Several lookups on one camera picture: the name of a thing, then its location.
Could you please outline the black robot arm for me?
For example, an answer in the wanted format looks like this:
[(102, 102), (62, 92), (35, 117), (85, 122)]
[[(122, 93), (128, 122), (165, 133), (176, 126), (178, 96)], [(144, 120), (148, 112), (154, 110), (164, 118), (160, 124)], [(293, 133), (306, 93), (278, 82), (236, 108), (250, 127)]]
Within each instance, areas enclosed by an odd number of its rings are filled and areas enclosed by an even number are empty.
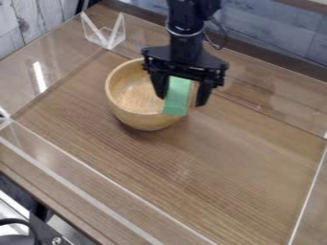
[(170, 77), (198, 83), (194, 106), (206, 104), (212, 90), (224, 85), (228, 63), (204, 48), (205, 22), (221, 8), (221, 0), (165, 0), (164, 23), (169, 35), (165, 46), (141, 49), (142, 69), (148, 72), (156, 96), (164, 99)]

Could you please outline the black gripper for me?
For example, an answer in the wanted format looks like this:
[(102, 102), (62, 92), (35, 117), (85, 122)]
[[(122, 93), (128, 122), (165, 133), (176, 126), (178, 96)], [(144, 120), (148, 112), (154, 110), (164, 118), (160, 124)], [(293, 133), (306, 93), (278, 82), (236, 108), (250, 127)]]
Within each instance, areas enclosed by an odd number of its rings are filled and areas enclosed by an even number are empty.
[(148, 72), (154, 93), (162, 100), (168, 78), (185, 78), (198, 82), (194, 106), (204, 106), (213, 87), (224, 85), (228, 63), (204, 48), (204, 32), (193, 35), (169, 35), (169, 43), (141, 49), (142, 69)]

